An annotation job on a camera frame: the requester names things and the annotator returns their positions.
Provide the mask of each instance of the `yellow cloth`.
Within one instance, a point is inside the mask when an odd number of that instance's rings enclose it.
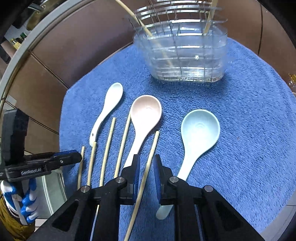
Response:
[[[0,220],[15,241],[25,241],[35,231],[35,222],[24,226],[11,216],[6,207],[4,197],[0,199]]]

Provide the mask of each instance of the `light blue ceramic spoon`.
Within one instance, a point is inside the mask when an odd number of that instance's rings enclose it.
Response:
[[[217,142],[220,135],[220,124],[213,113],[207,110],[193,110],[182,121],[181,135],[185,156],[178,178],[186,179],[197,159]],[[160,206],[156,213],[158,219],[165,219],[173,205]]]

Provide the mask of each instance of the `spoon handle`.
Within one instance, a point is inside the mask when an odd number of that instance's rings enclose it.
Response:
[[[194,166],[194,164],[195,164],[196,160],[199,158],[199,156],[198,157],[195,156],[193,158],[191,155],[185,154],[182,166],[180,168],[180,171],[179,171],[177,177],[186,181],[186,179],[188,178],[188,176],[191,172],[192,167]],[[160,206],[156,212],[156,218],[159,220],[165,219],[169,215],[172,207],[173,207],[173,205]]]
[[[186,181],[190,172],[191,172],[191,169],[193,168],[193,166],[198,158],[199,157],[196,157],[196,156],[192,157],[190,155],[185,154],[182,166],[180,168],[180,171],[179,171],[177,177]]]
[[[133,156],[134,156],[134,154],[138,154],[138,152],[145,140],[145,137],[146,136],[142,136],[142,135],[140,136],[140,135],[136,134],[135,140],[133,141],[133,145],[131,147],[131,150],[128,154],[128,158],[126,159],[126,162],[125,162],[123,168],[131,166],[131,163],[133,162]]]
[[[98,116],[92,130],[91,130],[91,135],[89,137],[89,145],[94,146],[94,142],[96,141],[96,137],[98,135],[98,131],[100,129],[101,124],[103,123],[104,119],[108,115],[108,112],[106,112],[103,108],[101,114]]]

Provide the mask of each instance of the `bottle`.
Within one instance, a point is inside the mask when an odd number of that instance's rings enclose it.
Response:
[[[28,36],[28,35],[27,35],[26,33],[21,33],[21,34],[20,34],[20,37],[21,37],[23,40],[25,40],[27,36]]]
[[[16,41],[15,39],[11,39],[10,42],[12,43],[13,47],[15,49],[19,49],[21,46],[21,43],[19,43],[18,41]]]
[[[16,38],[16,41],[18,41],[20,44],[24,41],[22,38]]]
[[[296,75],[290,75],[291,80],[288,83],[288,86],[290,87],[292,92],[296,92]]]

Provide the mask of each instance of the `pink ceramic spoon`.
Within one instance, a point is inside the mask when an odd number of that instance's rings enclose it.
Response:
[[[138,154],[146,136],[159,122],[162,108],[159,100],[154,96],[142,95],[135,99],[130,112],[136,136],[124,167],[131,165],[134,154]]]

